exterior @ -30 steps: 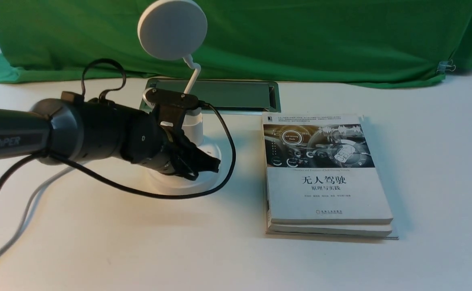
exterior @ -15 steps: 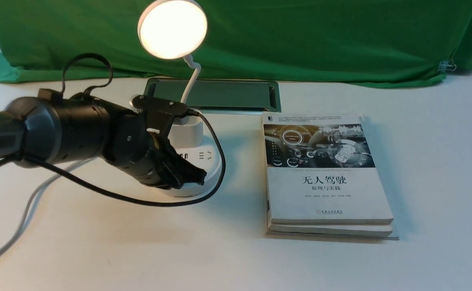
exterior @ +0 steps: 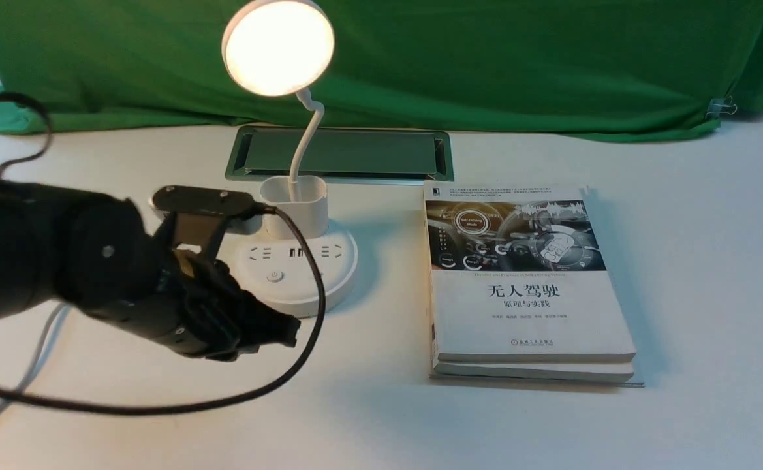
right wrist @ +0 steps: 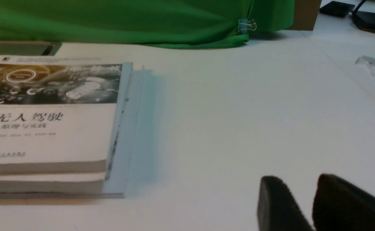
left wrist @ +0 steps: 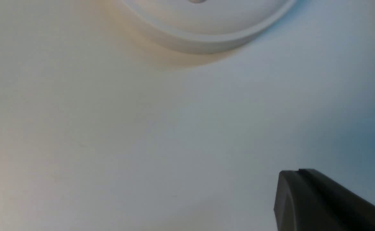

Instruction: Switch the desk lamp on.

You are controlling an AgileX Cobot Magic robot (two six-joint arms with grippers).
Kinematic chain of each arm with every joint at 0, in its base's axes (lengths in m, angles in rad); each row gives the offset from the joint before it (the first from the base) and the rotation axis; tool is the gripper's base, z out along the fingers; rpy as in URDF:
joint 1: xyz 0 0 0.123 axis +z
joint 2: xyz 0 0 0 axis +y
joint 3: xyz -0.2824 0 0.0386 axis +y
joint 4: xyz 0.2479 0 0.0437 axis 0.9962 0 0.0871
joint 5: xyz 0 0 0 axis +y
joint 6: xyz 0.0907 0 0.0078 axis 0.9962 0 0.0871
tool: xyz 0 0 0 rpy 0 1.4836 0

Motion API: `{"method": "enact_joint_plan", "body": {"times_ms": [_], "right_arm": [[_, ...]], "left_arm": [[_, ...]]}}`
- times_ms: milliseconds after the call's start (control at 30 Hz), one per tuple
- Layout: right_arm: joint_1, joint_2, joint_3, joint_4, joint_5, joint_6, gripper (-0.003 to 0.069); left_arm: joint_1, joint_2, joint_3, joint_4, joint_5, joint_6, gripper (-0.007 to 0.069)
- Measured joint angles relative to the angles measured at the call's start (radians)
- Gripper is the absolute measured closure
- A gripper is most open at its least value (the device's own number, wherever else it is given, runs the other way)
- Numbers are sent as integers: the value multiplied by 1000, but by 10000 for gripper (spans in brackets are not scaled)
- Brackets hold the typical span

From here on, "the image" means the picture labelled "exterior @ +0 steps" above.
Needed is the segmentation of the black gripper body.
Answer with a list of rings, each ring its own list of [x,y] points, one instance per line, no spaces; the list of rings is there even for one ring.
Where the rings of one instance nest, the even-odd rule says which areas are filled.
[[[254,304],[220,260],[176,251],[181,271],[161,271],[148,291],[115,300],[85,315],[191,359],[236,361],[258,352],[244,338],[243,316]]]

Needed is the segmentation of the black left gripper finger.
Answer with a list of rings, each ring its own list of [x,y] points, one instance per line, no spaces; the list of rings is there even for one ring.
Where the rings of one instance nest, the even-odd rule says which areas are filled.
[[[241,301],[241,348],[282,345],[294,348],[301,322],[255,298],[243,295]]]

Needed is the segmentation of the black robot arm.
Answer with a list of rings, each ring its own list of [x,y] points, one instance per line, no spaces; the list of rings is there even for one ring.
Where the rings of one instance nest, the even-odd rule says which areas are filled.
[[[189,358],[233,361],[296,345],[300,321],[242,289],[217,258],[230,223],[264,212],[166,211],[146,232],[132,200],[0,183],[0,319],[50,300]]]

